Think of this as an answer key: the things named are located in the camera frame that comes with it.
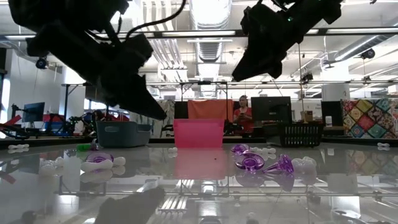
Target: pink plastic bin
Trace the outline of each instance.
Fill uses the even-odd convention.
[[[179,148],[222,147],[224,120],[175,119],[174,139]]]

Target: black basket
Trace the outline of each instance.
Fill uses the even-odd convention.
[[[322,140],[322,124],[279,124],[280,145],[283,147],[314,147]]]

